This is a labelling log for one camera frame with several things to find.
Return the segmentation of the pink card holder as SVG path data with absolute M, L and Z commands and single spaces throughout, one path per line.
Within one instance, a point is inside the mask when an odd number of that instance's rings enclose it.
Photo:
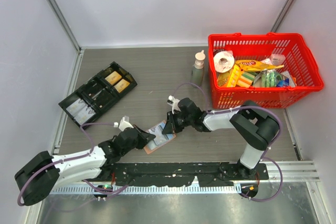
M 158 123 L 157 125 L 147 130 L 148 133 L 155 135 L 155 138 L 153 140 L 150 140 L 148 144 L 144 147 L 144 150 L 147 154 L 153 153 L 158 148 L 164 146 L 165 144 L 176 138 L 175 134 L 162 133 L 165 125 L 166 120 Z

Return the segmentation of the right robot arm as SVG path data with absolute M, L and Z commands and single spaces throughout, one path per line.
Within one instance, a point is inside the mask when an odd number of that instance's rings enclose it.
M 202 111 L 190 98 L 169 97 L 172 110 L 167 113 L 163 134 L 177 134 L 191 126 L 198 132 L 235 129 L 247 142 L 237 162 L 237 173 L 242 179 L 256 174 L 256 166 L 282 131 L 282 122 L 271 111 L 248 100 L 227 110 Z

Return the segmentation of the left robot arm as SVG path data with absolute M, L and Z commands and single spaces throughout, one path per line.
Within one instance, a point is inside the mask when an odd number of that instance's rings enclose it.
M 130 125 L 112 139 L 92 145 L 88 150 L 67 155 L 35 155 L 14 176 L 19 188 L 19 206 L 32 206 L 44 200 L 52 190 L 85 179 L 108 180 L 111 165 L 133 149 L 141 150 L 155 139 L 136 125 Z

